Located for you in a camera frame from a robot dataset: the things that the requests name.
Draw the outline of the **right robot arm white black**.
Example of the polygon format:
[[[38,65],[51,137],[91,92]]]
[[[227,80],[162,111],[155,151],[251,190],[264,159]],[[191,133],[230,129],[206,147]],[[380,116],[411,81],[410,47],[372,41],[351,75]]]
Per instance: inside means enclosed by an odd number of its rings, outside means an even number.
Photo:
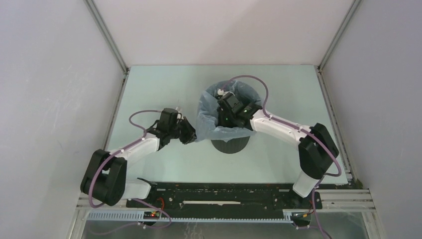
[[[218,91],[217,102],[220,125],[265,133],[297,148],[301,171],[289,195],[295,208],[302,208],[309,202],[309,194],[333,163],[341,169],[336,160],[338,148],[323,124],[307,126],[276,118],[265,113],[260,105],[246,105],[234,93],[223,90]]]

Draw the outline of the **light blue plastic trash bag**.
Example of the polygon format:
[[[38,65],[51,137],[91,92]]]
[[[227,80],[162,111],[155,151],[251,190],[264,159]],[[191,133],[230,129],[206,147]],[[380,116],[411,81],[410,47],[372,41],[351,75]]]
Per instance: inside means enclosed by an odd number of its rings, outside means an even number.
[[[226,81],[220,81],[209,86],[202,91],[198,113],[196,117],[196,142],[203,140],[223,140],[225,142],[241,137],[253,136],[255,133],[246,128],[229,128],[218,126],[218,112],[219,104],[217,103],[217,91],[224,88],[238,97],[244,104],[253,102],[262,105],[262,100],[257,91],[250,85],[241,82],[233,81],[226,85]]]

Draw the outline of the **black ribbed trash bin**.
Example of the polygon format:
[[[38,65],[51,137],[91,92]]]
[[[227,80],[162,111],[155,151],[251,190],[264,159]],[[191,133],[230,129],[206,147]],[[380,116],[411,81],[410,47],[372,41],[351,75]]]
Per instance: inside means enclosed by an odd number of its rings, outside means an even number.
[[[233,124],[232,120],[221,109],[220,106],[217,109],[217,112],[218,112],[218,124],[217,124],[218,126],[229,127],[229,128],[237,127],[237,125]],[[234,154],[234,153],[240,152],[241,150],[243,150],[246,147],[246,145],[248,144],[248,142],[250,140],[250,137],[251,136],[235,138],[235,139],[231,139],[227,142],[225,142],[223,140],[210,140],[210,141],[211,141],[212,145],[214,146],[214,148],[216,148],[218,151],[220,151],[222,153],[226,153],[226,154]]]

